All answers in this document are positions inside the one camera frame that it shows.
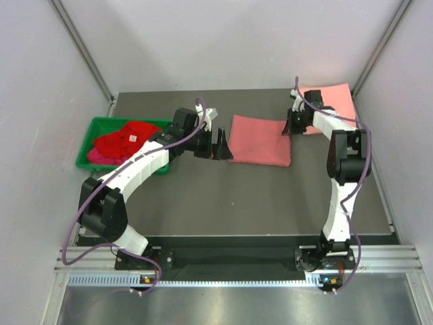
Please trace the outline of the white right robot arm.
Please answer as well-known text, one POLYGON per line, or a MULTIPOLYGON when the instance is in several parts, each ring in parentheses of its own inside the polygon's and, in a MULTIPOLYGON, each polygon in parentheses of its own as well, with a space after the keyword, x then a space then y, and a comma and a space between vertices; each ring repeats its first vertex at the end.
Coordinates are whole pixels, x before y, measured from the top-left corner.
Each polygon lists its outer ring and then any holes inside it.
POLYGON ((288 109, 282 135, 303 134, 314 127, 329 140, 326 170, 332 184, 327 221, 316 250, 318 264, 333 267, 350 248, 350 221, 358 191, 371 173, 371 134, 355 118, 338 114, 325 106, 319 90, 290 91, 293 100, 288 109))

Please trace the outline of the salmon pink t-shirt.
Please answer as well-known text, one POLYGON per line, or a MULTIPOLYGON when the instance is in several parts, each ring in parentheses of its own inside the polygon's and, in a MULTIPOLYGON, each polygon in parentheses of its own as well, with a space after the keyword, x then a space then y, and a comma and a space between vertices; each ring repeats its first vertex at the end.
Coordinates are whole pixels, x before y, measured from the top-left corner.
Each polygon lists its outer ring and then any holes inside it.
POLYGON ((282 134, 285 124, 285 121, 235 115, 229 136, 233 155, 230 162, 289 167, 291 143, 282 134))

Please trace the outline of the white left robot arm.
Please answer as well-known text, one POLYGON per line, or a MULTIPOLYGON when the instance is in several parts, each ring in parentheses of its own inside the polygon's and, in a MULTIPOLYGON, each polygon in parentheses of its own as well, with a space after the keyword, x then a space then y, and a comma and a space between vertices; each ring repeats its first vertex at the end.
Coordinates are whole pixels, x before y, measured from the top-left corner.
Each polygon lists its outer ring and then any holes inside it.
POLYGON ((127 217, 126 202, 131 194, 158 169, 167 166, 186 151, 197 158, 230 160, 233 158, 224 129, 218 130, 212 142, 214 108, 179 108, 165 129, 157 131, 138 151, 111 173, 82 185, 78 223, 106 242, 130 252, 130 260, 138 268, 153 262, 152 246, 139 234, 127 217))

